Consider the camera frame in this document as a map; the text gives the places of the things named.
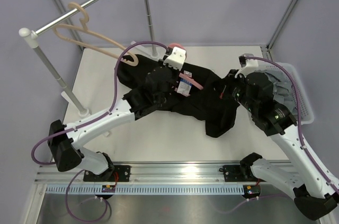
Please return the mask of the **black shirt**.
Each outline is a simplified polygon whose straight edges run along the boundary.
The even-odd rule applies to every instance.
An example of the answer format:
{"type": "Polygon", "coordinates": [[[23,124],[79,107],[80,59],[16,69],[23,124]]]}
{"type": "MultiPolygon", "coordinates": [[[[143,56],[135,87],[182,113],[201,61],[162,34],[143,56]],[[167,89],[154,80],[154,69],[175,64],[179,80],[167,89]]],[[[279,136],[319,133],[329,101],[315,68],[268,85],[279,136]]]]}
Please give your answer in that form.
{"type": "MultiPolygon", "coordinates": [[[[131,90],[140,86],[146,75],[163,63],[142,55],[137,55],[137,58],[138,65],[130,66],[124,62],[116,69],[120,83],[131,90]]],[[[213,138],[218,138],[230,130],[235,124],[239,104],[232,98],[219,98],[222,79],[207,68],[188,63],[184,63],[180,73],[192,77],[203,86],[203,90],[179,77],[174,92],[169,96],[169,102],[157,111],[176,112],[204,121],[207,136],[213,138]]]]}

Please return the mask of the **pink plastic hanger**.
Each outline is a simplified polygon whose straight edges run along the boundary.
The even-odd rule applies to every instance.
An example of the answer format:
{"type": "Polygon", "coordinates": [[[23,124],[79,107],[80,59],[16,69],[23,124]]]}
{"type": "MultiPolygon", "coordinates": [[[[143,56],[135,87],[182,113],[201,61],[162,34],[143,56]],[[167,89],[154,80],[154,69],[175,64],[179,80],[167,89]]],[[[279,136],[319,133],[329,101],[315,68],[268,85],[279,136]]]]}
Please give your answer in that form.
{"type": "MultiPolygon", "coordinates": [[[[178,48],[181,48],[183,50],[186,50],[182,45],[180,45],[178,43],[171,43],[168,47],[172,48],[172,49],[175,48],[175,47],[178,47],[178,48]]],[[[201,84],[199,84],[198,82],[196,82],[192,77],[189,77],[188,75],[183,74],[183,73],[180,73],[179,77],[188,81],[189,83],[191,83],[193,86],[195,86],[199,90],[203,90],[203,86],[201,84]]]]}

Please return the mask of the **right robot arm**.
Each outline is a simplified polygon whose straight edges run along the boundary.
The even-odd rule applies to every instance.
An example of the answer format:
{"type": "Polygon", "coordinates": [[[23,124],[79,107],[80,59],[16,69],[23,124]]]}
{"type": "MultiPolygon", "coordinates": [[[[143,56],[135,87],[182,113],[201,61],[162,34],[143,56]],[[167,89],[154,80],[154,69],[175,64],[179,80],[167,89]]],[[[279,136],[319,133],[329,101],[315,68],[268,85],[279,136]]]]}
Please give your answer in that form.
{"type": "Polygon", "coordinates": [[[241,161],[245,180],[258,178],[288,195],[310,220],[318,220],[338,206],[338,178],[324,165],[303,136],[295,116],[273,97],[273,84],[262,72],[247,76],[232,69],[221,89],[243,106],[255,125],[270,137],[297,170],[294,176],[252,153],[241,161]]]}

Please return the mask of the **grey shirt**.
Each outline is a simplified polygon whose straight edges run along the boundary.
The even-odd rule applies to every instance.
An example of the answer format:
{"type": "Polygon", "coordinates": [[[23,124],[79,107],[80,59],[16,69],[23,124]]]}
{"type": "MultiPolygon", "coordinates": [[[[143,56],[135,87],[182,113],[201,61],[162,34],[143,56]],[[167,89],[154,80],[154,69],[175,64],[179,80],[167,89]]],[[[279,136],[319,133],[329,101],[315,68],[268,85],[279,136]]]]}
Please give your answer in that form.
{"type": "Polygon", "coordinates": [[[280,70],[263,70],[268,80],[273,84],[273,99],[283,104],[297,118],[298,110],[295,91],[289,78],[280,70]]]}

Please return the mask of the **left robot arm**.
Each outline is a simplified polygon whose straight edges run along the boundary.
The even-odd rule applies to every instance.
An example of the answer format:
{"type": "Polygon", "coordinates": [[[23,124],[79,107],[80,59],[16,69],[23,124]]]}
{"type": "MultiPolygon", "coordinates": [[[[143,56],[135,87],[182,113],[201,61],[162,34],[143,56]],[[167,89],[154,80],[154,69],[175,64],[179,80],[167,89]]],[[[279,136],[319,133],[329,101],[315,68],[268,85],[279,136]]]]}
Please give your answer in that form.
{"type": "Polygon", "coordinates": [[[137,121],[169,102],[183,64],[164,61],[146,75],[138,87],[116,100],[108,109],[90,115],[84,121],[62,124],[57,120],[50,126],[48,146],[59,172],[81,168],[94,175],[95,181],[108,181],[115,167],[106,153],[94,152],[85,144],[96,137],[137,121]]]}

